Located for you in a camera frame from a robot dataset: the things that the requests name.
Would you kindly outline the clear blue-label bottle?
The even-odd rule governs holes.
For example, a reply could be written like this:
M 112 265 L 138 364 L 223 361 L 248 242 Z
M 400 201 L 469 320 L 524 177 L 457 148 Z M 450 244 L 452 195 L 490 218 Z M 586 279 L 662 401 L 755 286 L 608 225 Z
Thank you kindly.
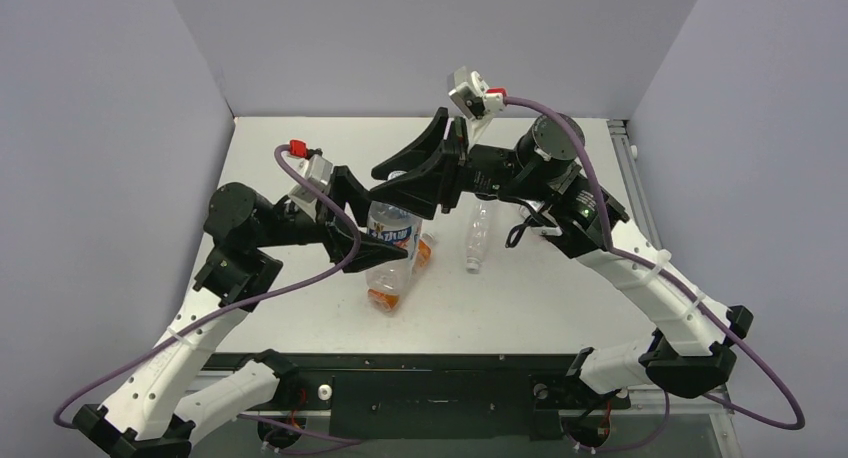
M 422 226 L 423 220 L 408 211 L 379 201 L 371 204 L 367 221 L 368 235 L 405 249 L 408 252 L 407 258 L 411 258 L 416 249 Z

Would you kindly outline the orange tea bottle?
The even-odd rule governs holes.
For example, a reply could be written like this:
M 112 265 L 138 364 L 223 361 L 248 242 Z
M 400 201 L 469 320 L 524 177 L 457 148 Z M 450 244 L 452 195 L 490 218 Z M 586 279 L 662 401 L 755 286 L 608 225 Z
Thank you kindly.
M 365 272 L 367 296 L 378 309 L 390 313 L 398 307 L 429 265 L 436 243 L 433 234 L 423 232 L 411 258 L 386 262 Z

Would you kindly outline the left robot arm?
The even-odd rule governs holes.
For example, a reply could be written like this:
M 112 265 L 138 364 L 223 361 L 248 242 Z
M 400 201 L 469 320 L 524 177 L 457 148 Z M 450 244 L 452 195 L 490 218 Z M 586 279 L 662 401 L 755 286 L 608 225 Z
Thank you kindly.
M 123 384 L 103 402 L 82 406 L 71 428 L 112 457 L 186 457 L 254 406 L 291 405 L 297 368 L 273 350 L 198 392 L 188 387 L 229 333 L 278 295 L 274 283 L 283 264 L 269 248 L 319 243 L 332 273 L 404 258 L 404 249 L 362 231 L 369 206 L 367 191 L 346 167 L 298 175 L 277 202 L 238 182 L 216 190 L 204 224 L 213 247 L 180 309 L 150 352 L 119 369 Z

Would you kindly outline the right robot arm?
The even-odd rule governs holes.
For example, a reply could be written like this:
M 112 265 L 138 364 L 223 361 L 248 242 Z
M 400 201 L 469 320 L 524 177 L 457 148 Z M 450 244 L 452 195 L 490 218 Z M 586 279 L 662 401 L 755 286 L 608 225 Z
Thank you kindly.
M 572 118 L 542 113 L 511 148 L 475 144 L 474 130 L 474 120 L 439 109 L 412 143 L 372 169 L 373 197 L 426 219 L 450 211 L 462 193 L 519 205 L 529 214 L 526 227 L 553 227 L 553 246 L 654 324 L 648 339 L 583 350 L 563 380 L 572 402 L 650 384 L 696 398 L 729 380 L 752 313 L 699 292 L 670 253 L 649 242 L 599 184 Z

